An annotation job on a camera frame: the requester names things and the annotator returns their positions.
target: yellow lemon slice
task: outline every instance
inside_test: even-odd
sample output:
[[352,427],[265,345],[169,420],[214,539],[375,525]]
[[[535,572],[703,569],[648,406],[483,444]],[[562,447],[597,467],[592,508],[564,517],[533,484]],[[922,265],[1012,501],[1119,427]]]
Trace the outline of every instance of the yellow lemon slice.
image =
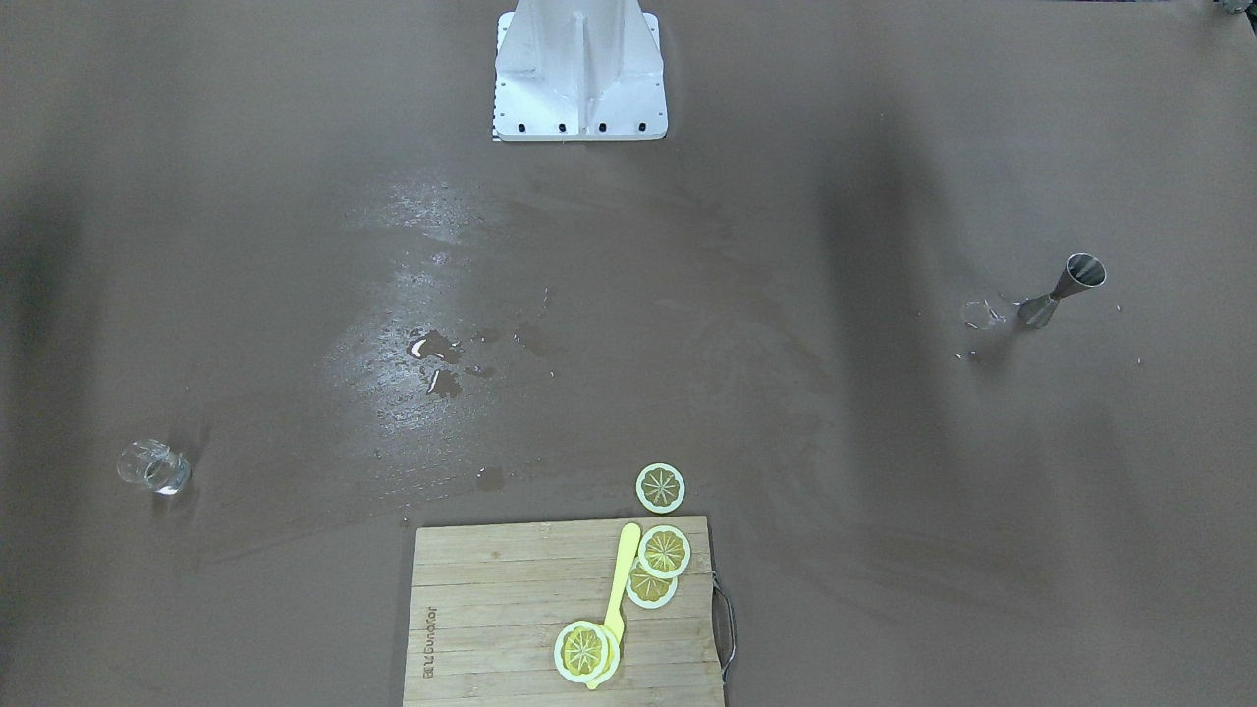
[[637,561],[647,574],[670,580],[690,565],[690,541],[672,526],[655,526],[641,536]]
[[587,683],[602,674],[615,643],[605,629],[591,621],[572,621],[554,639],[554,667],[564,678]]
[[600,684],[611,679],[611,676],[616,674],[616,669],[620,668],[620,642],[616,637],[611,635],[602,624],[595,624],[598,628],[598,633],[602,634],[602,639],[610,647],[610,655],[607,657],[607,667],[602,669],[601,673],[593,677],[590,682],[585,683],[585,687],[590,689],[597,689]]
[[625,585],[625,594],[642,609],[659,609],[676,594],[679,581],[680,577],[661,580],[647,572],[641,566],[641,560],[634,560],[632,569],[628,570],[628,584]]
[[669,464],[651,464],[637,474],[637,499],[651,513],[671,513],[685,498],[685,479]]

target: metal handle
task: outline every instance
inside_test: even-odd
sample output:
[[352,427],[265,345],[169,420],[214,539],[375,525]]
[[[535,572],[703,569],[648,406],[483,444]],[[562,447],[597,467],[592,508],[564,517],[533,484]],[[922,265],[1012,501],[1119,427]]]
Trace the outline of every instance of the metal handle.
[[725,615],[728,618],[729,625],[729,657],[720,660],[720,652],[716,650],[716,660],[720,660],[720,682],[729,682],[729,665],[733,664],[733,657],[738,654],[738,621],[733,615],[733,601],[729,601],[729,595],[724,593],[724,587],[720,586],[720,576],[715,574],[715,567],[711,569],[711,590],[713,596],[719,595],[720,600],[724,601]]

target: brown table surface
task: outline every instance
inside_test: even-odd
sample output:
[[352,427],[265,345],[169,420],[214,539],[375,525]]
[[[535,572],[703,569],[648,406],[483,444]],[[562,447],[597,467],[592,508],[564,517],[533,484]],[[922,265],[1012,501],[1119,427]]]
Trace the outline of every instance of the brown table surface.
[[666,140],[508,146],[509,1],[3,4],[0,703],[396,706],[416,527],[656,460],[732,707],[1251,702],[1248,23],[777,5],[647,3]]

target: cutting board handle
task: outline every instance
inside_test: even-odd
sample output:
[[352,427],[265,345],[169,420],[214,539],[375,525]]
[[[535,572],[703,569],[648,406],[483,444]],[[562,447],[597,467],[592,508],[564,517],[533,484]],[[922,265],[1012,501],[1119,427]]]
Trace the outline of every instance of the cutting board handle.
[[[725,594],[724,587],[720,586],[720,576],[715,574],[715,567],[711,567],[711,611],[716,611],[716,604],[724,605],[724,629],[728,633],[728,640],[724,645],[729,647],[729,654],[722,655],[720,637],[716,637],[716,659],[720,660],[720,682],[729,683],[729,665],[733,664],[733,657],[738,653],[738,620],[733,615],[733,601],[729,600],[729,595]],[[720,621],[713,621],[715,625],[720,625]]]

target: water spill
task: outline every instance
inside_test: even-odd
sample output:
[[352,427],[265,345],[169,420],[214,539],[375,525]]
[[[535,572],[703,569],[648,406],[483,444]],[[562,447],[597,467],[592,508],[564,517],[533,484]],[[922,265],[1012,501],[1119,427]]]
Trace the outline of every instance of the water spill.
[[427,333],[420,333],[420,338],[411,342],[411,345],[406,348],[406,352],[419,360],[434,356],[447,364],[456,364],[463,356],[463,352],[458,350],[458,346],[449,338],[441,336],[441,332],[435,328]]
[[515,343],[523,346],[524,348],[528,348],[537,356],[546,356],[548,351],[546,340],[542,336],[542,330],[537,325],[529,322],[520,323],[519,326],[515,327],[512,338],[515,340]]
[[416,228],[456,243],[459,231],[481,220],[449,184],[430,175],[395,175],[348,196],[353,208],[344,211],[344,224],[353,230]]
[[441,398],[458,398],[463,392],[463,386],[455,380],[458,374],[451,371],[436,371],[432,374],[432,382],[427,386],[427,392],[435,392]]
[[475,474],[475,487],[478,491],[500,491],[505,483],[505,477],[503,477],[499,467],[485,467]]
[[960,317],[964,320],[964,326],[975,330],[987,330],[1008,321],[999,312],[996,312],[996,308],[985,299],[965,302],[964,307],[960,308]]

